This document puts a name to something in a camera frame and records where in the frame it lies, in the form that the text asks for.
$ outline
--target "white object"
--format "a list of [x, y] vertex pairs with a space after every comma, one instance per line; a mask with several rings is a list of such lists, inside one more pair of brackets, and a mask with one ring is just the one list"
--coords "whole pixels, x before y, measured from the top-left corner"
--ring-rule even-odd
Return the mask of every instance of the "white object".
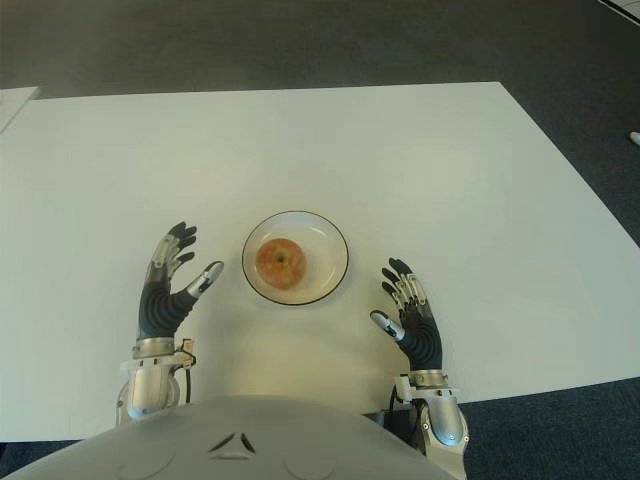
[[[256, 268], [258, 250], [276, 238], [298, 244], [307, 261], [304, 277], [288, 290], [266, 283]], [[263, 297], [284, 305], [303, 305], [326, 297], [338, 287], [348, 264], [348, 248], [340, 230], [310, 212], [282, 212], [267, 218], [251, 232], [242, 251], [242, 269], [249, 284]]]
[[636, 145], [638, 145], [640, 147], [640, 133], [638, 132], [631, 132], [629, 134], [629, 139], [635, 143]]
[[5, 131], [28, 101], [38, 96], [38, 92], [38, 87], [0, 90], [0, 134]]
[[[383, 408], [407, 369], [369, 319], [395, 310], [389, 256], [420, 276], [460, 402], [640, 375], [640, 250], [499, 83], [37, 100], [0, 142], [0, 441], [113, 425], [149, 258], [182, 219], [174, 287], [226, 264], [178, 330], [194, 402]], [[241, 251], [292, 209], [335, 222], [350, 267], [282, 307]]]

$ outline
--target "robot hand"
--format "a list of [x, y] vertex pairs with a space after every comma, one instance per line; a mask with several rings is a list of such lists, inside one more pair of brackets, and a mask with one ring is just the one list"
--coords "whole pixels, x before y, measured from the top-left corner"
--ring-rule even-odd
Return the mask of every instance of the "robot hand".
[[382, 282], [382, 288], [396, 303], [402, 326], [379, 310], [372, 311], [370, 316], [409, 358], [411, 371], [396, 377], [392, 399], [397, 396], [416, 407], [415, 443], [427, 459], [463, 480], [469, 429], [457, 405], [459, 391], [449, 387], [442, 372], [438, 327], [416, 275], [401, 260], [390, 258], [389, 265], [396, 273], [382, 269], [382, 274], [391, 282]]
[[133, 359], [120, 367], [129, 375], [129, 381], [118, 395], [118, 425], [175, 407], [180, 400], [180, 388], [174, 374], [180, 368], [186, 373], [185, 401], [191, 401], [190, 369], [196, 361], [193, 340], [183, 340], [176, 349], [174, 335], [200, 295], [216, 281], [224, 268], [222, 262], [213, 262], [186, 288], [171, 293], [171, 277], [180, 265], [195, 256], [193, 252], [176, 255], [195, 243], [195, 233], [196, 227], [187, 228], [185, 222], [179, 223], [162, 237], [151, 257], [140, 297], [138, 339], [133, 347]]
[[402, 260], [390, 258], [389, 265], [396, 273], [382, 269], [391, 282], [382, 282], [382, 288], [396, 303], [402, 326], [379, 310], [371, 312], [371, 319], [395, 339], [409, 358], [412, 371], [440, 370], [442, 342], [422, 285]]
[[173, 337], [200, 295], [222, 273], [224, 264], [220, 261], [213, 262], [186, 288], [171, 294], [171, 277], [195, 253], [188, 252], [177, 258], [176, 255], [195, 243], [195, 233], [196, 227], [187, 228], [187, 224], [181, 222], [169, 230], [156, 247], [140, 297], [138, 340]]

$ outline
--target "floor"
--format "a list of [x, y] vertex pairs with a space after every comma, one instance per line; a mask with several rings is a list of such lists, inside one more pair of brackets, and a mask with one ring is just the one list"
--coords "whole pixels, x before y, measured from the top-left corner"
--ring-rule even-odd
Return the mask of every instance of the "floor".
[[[0, 87], [38, 85], [45, 98], [499, 80], [640, 244], [640, 148], [626, 138], [640, 130], [640, 27], [596, 0], [0, 9]], [[463, 410], [470, 480], [640, 478], [640, 379]], [[3, 447], [0, 476], [56, 447]]]

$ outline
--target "black wire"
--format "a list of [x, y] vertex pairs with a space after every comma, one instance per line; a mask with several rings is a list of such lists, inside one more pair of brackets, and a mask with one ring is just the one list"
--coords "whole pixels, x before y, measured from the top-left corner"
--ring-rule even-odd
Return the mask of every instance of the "black wire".
[[191, 403], [191, 370], [185, 368], [184, 374], [187, 376], [187, 398], [185, 403]]
[[398, 398], [398, 392], [396, 390], [396, 386], [394, 385], [393, 388], [391, 389], [391, 397], [389, 397], [389, 410], [387, 412], [387, 416], [386, 418], [386, 422], [385, 422], [385, 426], [384, 428], [386, 430], [389, 430], [390, 432], [392, 432], [393, 430], [393, 406], [394, 403], [396, 401], [396, 398]]

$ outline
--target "white tabletop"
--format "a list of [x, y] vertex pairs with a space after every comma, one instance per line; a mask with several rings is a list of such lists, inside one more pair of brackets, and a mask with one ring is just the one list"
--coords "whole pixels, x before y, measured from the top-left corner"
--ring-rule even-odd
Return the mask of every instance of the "white tabletop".
[[[31, 101], [1, 138], [0, 440], [110, 428], [162, 234], [199, 227], [178, 331], [194, 401], [383, 408], [407, 362], [369, 320], [389, 256], [421, 275], [462, 401], [640, 375], [640, 250], [498, 83]], [[252, 228], [291, 209], [344, 233], [345, 280], [284, 307], [245, 281]]]

